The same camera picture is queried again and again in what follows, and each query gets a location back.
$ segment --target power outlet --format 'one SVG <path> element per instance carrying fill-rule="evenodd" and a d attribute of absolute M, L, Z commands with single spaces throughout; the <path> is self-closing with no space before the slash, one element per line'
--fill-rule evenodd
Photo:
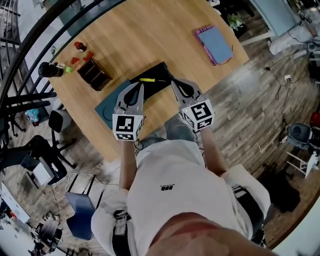
<path fill-rule="evenodd" d="M 284 76 L 284 80 L 287 81 L 291 81 L 291 75 L 287 74 Z"/>

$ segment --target pink notebook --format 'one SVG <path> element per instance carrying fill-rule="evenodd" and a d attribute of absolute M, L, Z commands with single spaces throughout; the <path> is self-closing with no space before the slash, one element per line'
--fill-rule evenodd
<path fill-rule="evenodd" d="M 200 37 L 198 36 L 199 34 L 213 28 L 213 25 L 207 25 L 207 26 L 203 26 L 201 28 L 198 28 L 195 32 L 194 32 L 194 36 L 196 39 L 198 39 L 199 43 L 202 45 L 202 47 L 204 48 L 205 52 L 208 54 L 211 62 L 213 63 L 213 65 L 217 65 L 217 62 L 215 61 L 214 57 L 211 55 L 211 53 L 209 52 L 208 48 L 205 46 L 205 44 L 201 41 Z"/>

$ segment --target yellow object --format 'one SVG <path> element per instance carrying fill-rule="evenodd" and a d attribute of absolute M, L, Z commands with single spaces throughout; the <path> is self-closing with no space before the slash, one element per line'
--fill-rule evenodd
<path fill-rule="evenodd" d="M 140 78 L 141 82 L 155 82 L 156 79 L 152 78 Z"/>

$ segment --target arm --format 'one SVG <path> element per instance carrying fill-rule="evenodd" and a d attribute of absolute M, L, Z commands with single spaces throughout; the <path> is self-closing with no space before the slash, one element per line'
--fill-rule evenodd
<path fill-rule="evenodd" d="M 121 166 L 119 188 L 130 190 L 137 173 L 134 143 L 121 141 Z"/>
<path fill-rule="evenodd" d="M 214 133 L 209 127 L 202 129 L 200 133 L 206 167 L 209 171 L 220 177 L 228 170 L 228 167 L 223 155 L 216 145 Z"/>

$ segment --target desk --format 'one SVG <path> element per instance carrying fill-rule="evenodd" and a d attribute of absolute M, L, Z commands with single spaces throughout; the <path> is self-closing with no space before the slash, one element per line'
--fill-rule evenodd
<path fill-rule="evenodd" d="M 213 66 L 193 35 L 195 29 L 208 24 L 217 26 L 233 47 L 234 57 L 224 65 Z M 57 62 L 68 65 L 72 57 L 85 57 L 86 52 L 79 53 L 74 47 L 75 41 L 95 53 L 94 58 L 113 80 L 99 92 L 76 71 L 49 80 L 83 134 L 109 162 L 119 157 L 119 145 L 95 107 L 126 79 L 165 61 L 176 78 L 194 81 L 206 92 L 249 59 L 232 30 L 205 0 L 127 0 L 76 36 Z M 140 137 L 163 125 L 178 112 L 178 106 L 170 86 L 148 99 Z"/>

